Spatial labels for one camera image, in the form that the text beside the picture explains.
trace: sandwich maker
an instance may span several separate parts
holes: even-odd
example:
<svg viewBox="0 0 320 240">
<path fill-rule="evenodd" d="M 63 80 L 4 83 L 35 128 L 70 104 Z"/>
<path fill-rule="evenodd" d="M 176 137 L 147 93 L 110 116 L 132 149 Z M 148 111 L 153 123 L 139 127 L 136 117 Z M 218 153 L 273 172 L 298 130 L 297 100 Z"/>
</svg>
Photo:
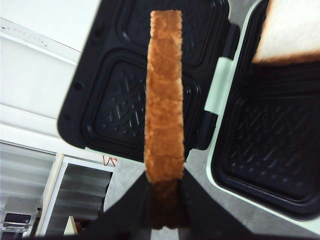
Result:
<svg viewBox="0 0 320 240">
<path fill-rule="evenodd" d="M 240 28 L 227 0 L 102 0 L 58 119 L 73 146 L 143 162 L 152 10 L 182 11 L 185 157 L 207 177 L 292 219 L 320 214 L 320 63 L 251 64 L 268 1 Z"/>
</svg>

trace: embossed pattern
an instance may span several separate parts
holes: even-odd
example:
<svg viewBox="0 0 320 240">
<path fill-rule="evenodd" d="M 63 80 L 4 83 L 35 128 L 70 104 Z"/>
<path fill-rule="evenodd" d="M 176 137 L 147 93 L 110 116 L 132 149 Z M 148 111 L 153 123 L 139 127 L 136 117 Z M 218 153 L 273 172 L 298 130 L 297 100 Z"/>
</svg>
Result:
<svg viewBox="0 0 320 240">
<path fill-rule="evenodd" d="M 127 61 L 114 64 L 94 119 L 94 131 L 114 140 L 144 146 L 147 70 Z M 183 86 L 183 110 L 192 89 Z"/>
<path fill-rule="evenodd" d="M 319 102 L 319 96 L 245 101 L 227 171 L 280 195 L 308 196 L 319 184 Z"/>
<path fill-rule="evenodd" d="M 214 18 L 213 0 L 136 0 L 129 18 L 124 24 L 126 39 L 147 48 L 150 39 L 150 12 L 152 10 L 181 10 L 182 62 L 195 65 L 206 46 L 207 33 Z"/>
</svg>

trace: toasted bread slice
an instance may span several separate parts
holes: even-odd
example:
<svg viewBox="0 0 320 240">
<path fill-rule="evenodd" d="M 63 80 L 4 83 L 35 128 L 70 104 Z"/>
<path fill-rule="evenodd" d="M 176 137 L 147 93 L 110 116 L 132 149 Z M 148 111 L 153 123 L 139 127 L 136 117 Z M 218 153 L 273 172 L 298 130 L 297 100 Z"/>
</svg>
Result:
<svg viewBox="0 0 320 240">
<path fill-rule="evenodd" d="M 254 64 L 320 61 L 320 1 L 269 0 Z"/>
</svg>

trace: white wall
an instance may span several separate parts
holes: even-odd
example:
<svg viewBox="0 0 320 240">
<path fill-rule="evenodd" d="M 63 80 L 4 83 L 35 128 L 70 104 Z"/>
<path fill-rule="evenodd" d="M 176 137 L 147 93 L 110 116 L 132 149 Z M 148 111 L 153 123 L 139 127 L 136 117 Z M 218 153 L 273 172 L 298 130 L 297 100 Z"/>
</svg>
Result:
<svg viewBox="0 0 320 240">
<path fill-rule="evenodd" d="M 100 0 L 1 0 L 1 17 L 82 51 Z"/>
<path fill-rule="evenodd" d="M 103 162 L 102 154 L 71 146 L 57 131 L 57 117 L 99 3 L 1 1 L 2 141 Z"/>
</svg>

